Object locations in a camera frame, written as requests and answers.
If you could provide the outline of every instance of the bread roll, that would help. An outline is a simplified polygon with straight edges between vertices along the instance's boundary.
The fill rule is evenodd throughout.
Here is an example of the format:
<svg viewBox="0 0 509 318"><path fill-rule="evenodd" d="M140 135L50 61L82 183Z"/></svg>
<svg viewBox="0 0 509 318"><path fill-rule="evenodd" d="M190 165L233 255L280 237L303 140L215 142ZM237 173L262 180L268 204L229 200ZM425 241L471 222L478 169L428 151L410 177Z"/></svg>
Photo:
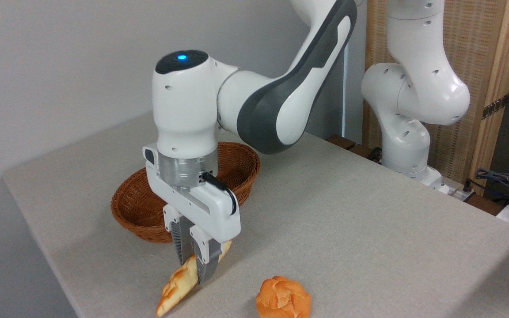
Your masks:
<svg viewBox="0 0 509 318"><path fill-rule="evenodd" d="M274 276L260 287L256 310L260 318L309 318L311 296L299 282Z"/></svg>
<svg viewBox="0 0 509 318"><path fill-rule="evenodd" d="M225 250L221 253L219 260L225 256L231 241L225 242ZM191 290L198 284L198 266L196 265L196 255L192 255L188 260L180 266L168 280L168 284L162 289L160 303L156 308L156 315L162 316L168 310L176 306Z"/></svg>

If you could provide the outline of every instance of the wooden panel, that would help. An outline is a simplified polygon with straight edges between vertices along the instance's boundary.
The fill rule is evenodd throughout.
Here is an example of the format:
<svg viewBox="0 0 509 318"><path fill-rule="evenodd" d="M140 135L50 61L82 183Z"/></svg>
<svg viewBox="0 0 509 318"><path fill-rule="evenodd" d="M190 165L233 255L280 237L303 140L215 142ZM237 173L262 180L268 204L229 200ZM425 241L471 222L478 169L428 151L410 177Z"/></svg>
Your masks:
<svg viewBox="0 0 509 318"><path fill-rule="evenodd" d="M509 92L509 2L507 2L502 26L491 81L489 81L489 89L485 99L487 105ZM482 120L476 139L473 160L469 168L469 177L474 178L475 171L481 167L484 169L490 168L503 114L502 109Z"/></svg>

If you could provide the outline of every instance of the table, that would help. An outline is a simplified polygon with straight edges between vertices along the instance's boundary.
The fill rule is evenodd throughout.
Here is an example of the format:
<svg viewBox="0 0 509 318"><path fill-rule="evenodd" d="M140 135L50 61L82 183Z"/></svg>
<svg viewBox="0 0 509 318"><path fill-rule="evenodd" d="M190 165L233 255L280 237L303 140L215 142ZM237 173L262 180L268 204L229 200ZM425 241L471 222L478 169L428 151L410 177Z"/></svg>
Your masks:
<svg viewBox="0 0 509 318"><path fill-rule="evenodd" d="M154 317L178 267L171 244L110 211L155 139L148 114L4 174L81 318ZM261 163L242 233L168 317L255 318L263 280L283 275L313 296L313 318L509 318L509 223L308 134Z"/></svg>

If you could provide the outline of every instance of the round bun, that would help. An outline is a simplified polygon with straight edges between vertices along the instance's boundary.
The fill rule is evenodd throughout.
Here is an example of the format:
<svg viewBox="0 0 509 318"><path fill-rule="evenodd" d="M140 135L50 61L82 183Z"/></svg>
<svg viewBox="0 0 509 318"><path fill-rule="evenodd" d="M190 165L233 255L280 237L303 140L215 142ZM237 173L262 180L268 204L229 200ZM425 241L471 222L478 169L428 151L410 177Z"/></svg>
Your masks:
<svg viewBox="0 0 509 318"><path fill-rule="evenodd" d="M260 287L256 310L260 318L309 318L311 296L299 282L274 276Z"/></svg>

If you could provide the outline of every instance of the wooden block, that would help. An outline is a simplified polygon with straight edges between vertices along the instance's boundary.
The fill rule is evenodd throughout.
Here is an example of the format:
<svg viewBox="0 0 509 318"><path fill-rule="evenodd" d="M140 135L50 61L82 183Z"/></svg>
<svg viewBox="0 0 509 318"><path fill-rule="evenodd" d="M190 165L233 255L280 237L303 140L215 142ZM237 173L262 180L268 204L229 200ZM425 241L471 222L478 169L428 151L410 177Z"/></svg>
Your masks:
<svg viewBox="0 0 509 318"><path fill-rule="evenodd" d="M497 216L503 209L503 206L499 205L498 203L490 201L487 198L481 197L477 194L468 199L467 203L494 216Z"/></svg>
<svg viewBox="0 0 509 318"><path fill-rule="evenodd" d="M368 157L370 155L371 150L367 147L364 147L363 145L356 145L355 147L349 149L350 152L356 153L357 155L360 155L361 157Z"/></svg>
<svg viewBox="0 0 509 318"><path fill-rule="evenodd" d="M343 149L351 149L355 147L356 143L355 141L349 140L347 138L343 138L340 135L332 135L327 139L330 143L333 145L337 145L339 147L342 147Z"/></svg>

